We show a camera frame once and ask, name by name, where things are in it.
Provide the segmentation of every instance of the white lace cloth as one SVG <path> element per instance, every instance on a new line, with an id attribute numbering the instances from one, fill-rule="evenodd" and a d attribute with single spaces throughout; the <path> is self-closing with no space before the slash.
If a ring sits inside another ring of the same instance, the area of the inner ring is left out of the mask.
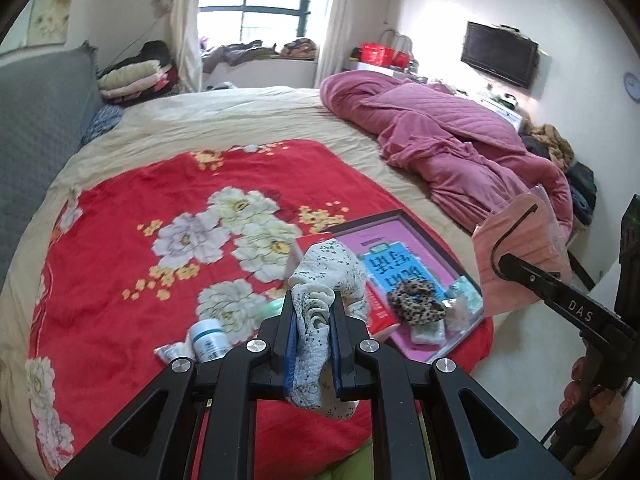
<path id="1" fill-rule="evenodd" d="M 296 311 L 298 352 L 289 400 L 331 418 L 349 418 L 357 402 L 336 399 L 329 346 L 329 308 L 340 291 L 348 316 L 367 321 L 366 272 L 338 240 L 312 245 L 289 278 Z"/>

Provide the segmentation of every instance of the dark clothing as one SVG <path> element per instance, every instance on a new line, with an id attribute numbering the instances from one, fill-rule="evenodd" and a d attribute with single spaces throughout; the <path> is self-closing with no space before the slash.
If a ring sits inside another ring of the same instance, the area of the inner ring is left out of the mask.
<path id="1" fill-rule="evenodd" d="M 521 135 L 520 138 L 529 153 L 546 158 L 546 160 L 551 160 L 549 148 L 542 144 L 542 142 L 528 135 Z"/>
<path id="2" fill-rule="evenodd" d="M 596 193 L 598 192 L 598 188 L 596 187 L 591 168 L 588 168 L 580 162 L 576 162 L 566 170 L 565 175 L 569 184 L 580 192 L 593 211 L 596 208 Z"/>
<path id="3" fill-rule="evenodd" d="M 137 56 L 127 57 L 127 59 L 124 59 L 121 62 L 106 68 L 102 71 L 100 77 L 108 74 L 112 70 L 122 68 L 123 66 L 132 65 L 134 63 L 142 63 L 144 61 L 150 61 L 152 59 L 157 59 L 160 62 L 160 66 L 171 64 L 171 53 L 169 53 L 169 47 L 166 46 L 166 43 L 164 41 L 155 40 L 145 43 L 140 49 L 140 53 Z"/>
<path id="4" fill-rule="evenodd" d="M 580 191 L 574 186 L 569 186 L 571 190 L 571 201 L 574 204 L 574 215 L 583 225 L 591 225 L 593 220 L 593 209 L 589 207 Z"/>

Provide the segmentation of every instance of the pink comforter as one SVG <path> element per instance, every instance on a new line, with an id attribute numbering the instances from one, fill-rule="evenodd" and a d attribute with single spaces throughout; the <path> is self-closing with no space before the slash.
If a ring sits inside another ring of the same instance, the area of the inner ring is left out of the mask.
<path id="1" fill-rule="evenodd" d="M 550 160 L 529 153 L 494 112 L 376 72 L 333 75 L 322 82 L 320 96 L 332 113 L 378 136 L 389 165 L 419 173 L 431 199 L 468 231 L 542 184 L 568 238 L 573 209 L 566 177 Z"/>

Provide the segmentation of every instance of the gray cushion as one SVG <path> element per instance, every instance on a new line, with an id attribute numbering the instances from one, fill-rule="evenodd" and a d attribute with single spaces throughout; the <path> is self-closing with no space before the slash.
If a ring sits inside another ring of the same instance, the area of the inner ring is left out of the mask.
<path id="1" fill-rule="evenodd" d="M 22 233 L 100 106 L 87 43 L 0 67 L 0 288 Z"/>

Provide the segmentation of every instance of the white wall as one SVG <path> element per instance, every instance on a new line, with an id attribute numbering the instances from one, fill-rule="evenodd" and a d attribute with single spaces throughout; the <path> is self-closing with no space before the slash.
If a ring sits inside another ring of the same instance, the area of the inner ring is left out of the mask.
<path id="1" fill-rule="evenodd" d="M 0 58 L 0 64 L 61 48 L 75 48 L 84 40 L 89 40 L 98 47 L 98 65 L 103 68 L 141 35 L 143 37 L 123 52 L 119 59 L 136 54 L 145 41 L 165 40 L 169 43 L 168 17 L 156 21 L 151 1 L 71 0 L 69 29 L 64 46 L 43 46 L 9 52 Z M 7 42 L 16 43 L 11 36 L 20 36 L 21 28 L 28 25 L 28 14 L 28 9 L 23 11 L 22 19 L 18 19 L 10 31 L 8 41 L 3 41 L 4 46 L 7 46 Z"/>
<path id="2" fill-rule="evenodd" d="M 363 43 L 377 43 L 380 34 L 393 25 L 387 20 L 391 3 L 391 0 L 350 0 L 354 16 L 348 33 L 351 49 Z"/>
<path id="3" fill-rule="evenodd" d="M 547 74 L 520 102 L 535 124 L 554 124 L 593 169 L 593 224 L 572 251 L 594 279 L 619 250 L 620 219 L 640 193 L 640 105 L 623 74 L 640 59 L 602 0 L 394 0 L 397 26 L 414 40 L 420 74 L 478 90 L 485 76 L 460 62 L 466 22 L 507 24 L 540 44 Z"/>

